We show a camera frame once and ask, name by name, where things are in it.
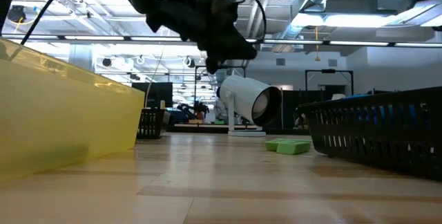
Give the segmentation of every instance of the lamp stand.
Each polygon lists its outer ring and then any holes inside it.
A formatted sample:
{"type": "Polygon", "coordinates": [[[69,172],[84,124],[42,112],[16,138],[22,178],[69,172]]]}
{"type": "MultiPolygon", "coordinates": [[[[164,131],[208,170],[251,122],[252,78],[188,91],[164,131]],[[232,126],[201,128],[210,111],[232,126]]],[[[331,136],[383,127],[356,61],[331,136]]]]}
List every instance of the lamp stand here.
{"type": "Polygon", "coordinates": [[[230,92],[229,96],[229,136],[234,137],[265,137],[266,133],[262,131],[262,127],[256,130],[235,130],[235,96],[230,92]]]}

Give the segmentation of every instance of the black wire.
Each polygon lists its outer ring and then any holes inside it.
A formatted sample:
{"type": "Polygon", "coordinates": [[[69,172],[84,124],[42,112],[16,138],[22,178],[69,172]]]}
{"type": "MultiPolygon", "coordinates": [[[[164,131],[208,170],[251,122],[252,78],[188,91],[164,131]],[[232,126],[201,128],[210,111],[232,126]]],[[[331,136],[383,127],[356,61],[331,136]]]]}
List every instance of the black wire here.
{"type": "Polygon", "coordinates": [[[258,4],[258,6],[260,7],[260,9],[261,9],[262,20],[264,21],[263,22],[264,30],[263,30],[263,33],[262,33],[262,37],[259,38],[258,40],[256,40],[256,42],[254,42],[254,43],[255,44],[262,44],[264,42],[265,33],[267,32],[267,18],[265,17],[265,10],[264,10],[264,7],[262,7],[262,4],[261,4],[260,0],[255,0],[255,1],[258,4]]]}
{"type": "Polygon", "coordinates": [[[41,17],[43,16],[44,12],[49,8],[49,6],[51,5],[51,3],[54,0],[48,0],[46,2],[46,4],[43,6],[43,8],[41,9],[40,13],[38,14],[38,16],[35,18],[34,23],[32,23],[31,27],[29,28],[28,32],[26,33],[25,37],[23,38],[23,40],[21,40],[21,45],[24,45],[26,43],[26,41],[29,39],[29,36],[32,34],[32,32],[34,31],[35,27],[37,26],[37,24],[39,23],[41,17]]]}

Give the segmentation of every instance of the wooden table surface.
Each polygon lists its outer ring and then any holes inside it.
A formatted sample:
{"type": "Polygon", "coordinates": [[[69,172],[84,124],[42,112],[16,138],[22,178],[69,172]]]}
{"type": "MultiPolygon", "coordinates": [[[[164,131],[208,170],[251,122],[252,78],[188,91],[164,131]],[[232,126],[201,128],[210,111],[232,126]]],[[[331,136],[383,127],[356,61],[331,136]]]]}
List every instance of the wooden table surface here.
{"type": "Polygon", "coordinates": [[[442,223],[442,183],[265,150],[281,137],[174,133],[3,183],[0,223],[442,223]]]}

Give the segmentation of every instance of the green sponge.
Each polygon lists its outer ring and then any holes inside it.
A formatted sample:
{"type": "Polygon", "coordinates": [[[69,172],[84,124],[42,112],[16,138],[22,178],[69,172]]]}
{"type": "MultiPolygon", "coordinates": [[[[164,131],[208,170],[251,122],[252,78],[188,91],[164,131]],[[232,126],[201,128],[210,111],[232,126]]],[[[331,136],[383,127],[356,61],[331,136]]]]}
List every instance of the green sponge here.
{"type": "Polygon", "coordinates": [[[278,145],[276,149],[277,153],[296,155],[310,150],[310,141],[300,141],[300,142],[283,142],[278,145]]]}
{"type": "Polygon", "coordinates": [[[294,139],[287,139],[287,138],[276,138],[271,141],[265,142],[265,148],[267,151],[276,151],[278,149],[278,145],[281,143],[293,143],[293,142],[310,142],[309,140],[294,140],[294,139]]]}

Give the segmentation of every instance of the small black basket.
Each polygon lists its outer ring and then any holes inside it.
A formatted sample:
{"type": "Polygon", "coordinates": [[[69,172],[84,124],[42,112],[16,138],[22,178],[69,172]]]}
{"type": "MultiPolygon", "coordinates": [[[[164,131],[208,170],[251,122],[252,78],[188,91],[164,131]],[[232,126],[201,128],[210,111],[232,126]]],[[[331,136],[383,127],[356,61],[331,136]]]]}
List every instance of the small black basket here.
{"type": "Polygon", "coordinates": [[[442,180],[442,87],[301,107],[317,151],[442,180]]]}
{"type": "Polygon", "coordinates": [[[166,131],[170,114],[165,110],[142,109],[137,139],[158,139],[166,131]]]}

